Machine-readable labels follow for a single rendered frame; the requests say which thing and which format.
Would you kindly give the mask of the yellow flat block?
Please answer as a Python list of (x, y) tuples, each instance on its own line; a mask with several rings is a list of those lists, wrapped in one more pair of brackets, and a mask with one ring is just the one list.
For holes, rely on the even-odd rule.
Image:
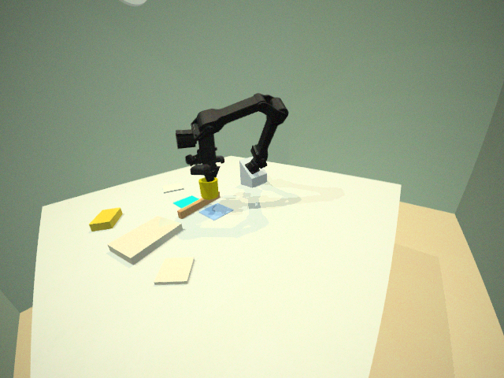
[(111, 229), (122, 216), (121, 208), (104, 209), (98, 216), (89, 224), (91, 231), (102, 231)]

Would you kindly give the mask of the light wooden plank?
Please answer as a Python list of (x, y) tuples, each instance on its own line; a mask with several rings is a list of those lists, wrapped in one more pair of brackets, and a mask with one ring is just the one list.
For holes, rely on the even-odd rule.
[(218, 198), (220, 198), (219, 191), (218, 191), (218, 196), (214, 199), (207, 200), (207, 199), (201, 198), (198, 201), (193, 202), (190, 205), (183, 207), (182, 209), (178, 209), (177, 210), (178, 217), (180, 219), (184, 219), (189, 214), (193, 214), (194, 212), (200, 210), (201, 208), (203, 208), (206, 205), (210, 204), (211, 202), (217, 200)]

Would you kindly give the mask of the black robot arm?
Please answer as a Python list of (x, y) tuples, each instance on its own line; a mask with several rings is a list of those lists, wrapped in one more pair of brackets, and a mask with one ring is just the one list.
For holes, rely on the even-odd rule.
[(176, 130), (177, 148), (195, 147), (197, 141), (200, 147), (215, 146), (214, 134), (227, 123), (258, 111), (264, 113), (267, 120), (258, 144), (250, 150), (253, 158), (245, 164), (250, 173), (254, 174), (267, 166), (268, 148), (277, 125), (283, 123), (289, 114), (280, 98), (257, 93), (223, 109), (203, 110), (191, 122), (191, 129)]

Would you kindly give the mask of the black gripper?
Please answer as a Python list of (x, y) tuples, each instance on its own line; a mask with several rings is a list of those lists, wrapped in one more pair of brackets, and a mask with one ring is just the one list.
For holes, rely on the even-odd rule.
[(216, 163), (224, 163), (223, 156), (216, 156), (215, 146), (199, 147), (198, 153), (200, 153), (202, 163), (193, 165), (190, 168), (191, 175), (204, 175), (207, 182), (213, 181), (214, 177), (217, 177), (220, 166)]

